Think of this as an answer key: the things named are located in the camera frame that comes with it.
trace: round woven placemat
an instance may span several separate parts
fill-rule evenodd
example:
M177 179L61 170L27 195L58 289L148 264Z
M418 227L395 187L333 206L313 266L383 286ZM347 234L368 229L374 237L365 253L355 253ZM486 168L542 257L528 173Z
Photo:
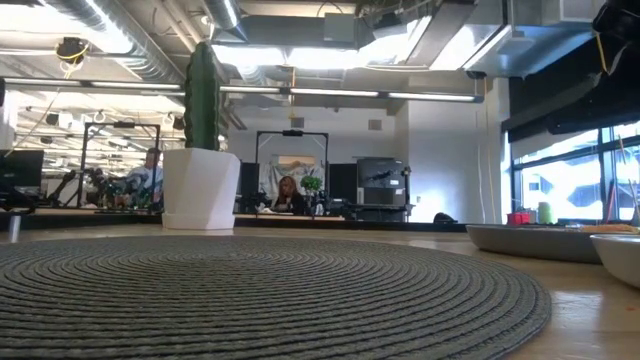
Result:
M2 359L488 359L551 308L512 268L354 241L23 243L0 271Z

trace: window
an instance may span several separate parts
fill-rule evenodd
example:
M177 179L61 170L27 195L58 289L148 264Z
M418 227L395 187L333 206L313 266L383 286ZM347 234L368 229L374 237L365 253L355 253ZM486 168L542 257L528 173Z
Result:
M625 147L616 150L616 205L620 220L631 220L635 208L634 196L638 197L638 183L640 182L640 146Z
M528 163L546 157L558 156L571 151L580 150L598 145L598 130L591 130L572 138L560 141L548 148L525 155L519 159L519 163Z
M557 161L522 170L522 205L551 204L563 219L602 219L598 155Z
M619 138L626 139L640 135L640 122L629 125L618 125L613 127L613 140L618 141Z

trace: man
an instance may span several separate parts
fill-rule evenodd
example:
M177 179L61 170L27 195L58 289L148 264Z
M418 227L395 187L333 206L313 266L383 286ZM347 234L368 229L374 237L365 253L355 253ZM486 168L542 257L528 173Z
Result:
M162 197L162 168L158 166L160 161L160 155L162 152L159 149L151 148L147 150L147 157L144 162L144 166L137 167L129 172L127 178L135 181L136 187L140 186L141 182L144 182L142 186L144 189L150 189L153 182L153 168L156 168L156 186L154 191L153 201L158 202Z

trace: woman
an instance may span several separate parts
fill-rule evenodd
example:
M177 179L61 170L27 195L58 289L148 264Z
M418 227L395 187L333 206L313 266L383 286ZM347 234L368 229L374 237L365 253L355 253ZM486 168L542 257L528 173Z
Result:
M296 181L291 176L285 176L278 183L278 198L271 206L274 212L304 215L306 204L304 197L298 192Z

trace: green cactus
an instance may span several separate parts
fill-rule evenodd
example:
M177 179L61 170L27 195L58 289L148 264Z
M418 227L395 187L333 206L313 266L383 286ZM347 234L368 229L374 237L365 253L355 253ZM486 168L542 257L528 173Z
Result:
M213 50L205 42L196 46L187 67L185 82L185 147L218 151L219 85Z

